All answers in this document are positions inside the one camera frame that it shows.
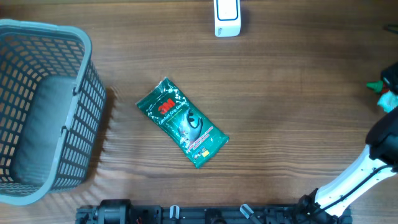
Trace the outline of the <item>green 3M gloves packet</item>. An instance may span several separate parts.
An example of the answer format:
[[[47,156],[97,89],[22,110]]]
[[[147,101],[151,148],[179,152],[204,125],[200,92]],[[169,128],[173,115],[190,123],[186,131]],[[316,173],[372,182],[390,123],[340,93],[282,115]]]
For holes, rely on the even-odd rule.
[[[177,144],[197,169],[229,141],[229,137],[168,78],[136,105]]]

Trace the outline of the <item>sriracha chilli sauce bottle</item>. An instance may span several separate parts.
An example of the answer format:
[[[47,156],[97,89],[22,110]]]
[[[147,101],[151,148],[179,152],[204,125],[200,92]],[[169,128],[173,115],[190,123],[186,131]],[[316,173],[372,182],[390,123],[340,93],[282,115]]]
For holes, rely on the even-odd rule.
[[[382,81],[368,82],[366,87],[374,91],[376,94],[382,95],[389,91],[387,85]]]

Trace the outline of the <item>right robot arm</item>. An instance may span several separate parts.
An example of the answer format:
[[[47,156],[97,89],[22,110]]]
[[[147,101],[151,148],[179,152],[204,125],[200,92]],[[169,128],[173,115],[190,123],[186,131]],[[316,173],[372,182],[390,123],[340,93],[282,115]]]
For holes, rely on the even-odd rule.
[[[388,92],[378,105],[386,115],[368,132],[359,157],[337,178],[310,195],[292,211],[294,223],[351,223],[349,205],[382,180],[397,174],[397,64],[381,72]]]

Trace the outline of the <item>white teal tissue packet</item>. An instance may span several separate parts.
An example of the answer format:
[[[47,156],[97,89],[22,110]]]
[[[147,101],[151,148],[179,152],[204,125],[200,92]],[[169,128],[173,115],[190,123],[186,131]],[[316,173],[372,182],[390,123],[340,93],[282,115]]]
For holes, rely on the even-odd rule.
[[[380,106],[386,113],[389,113],[398,105],[397,95],[391,91],[388,91],[380,97],[377,105]]]

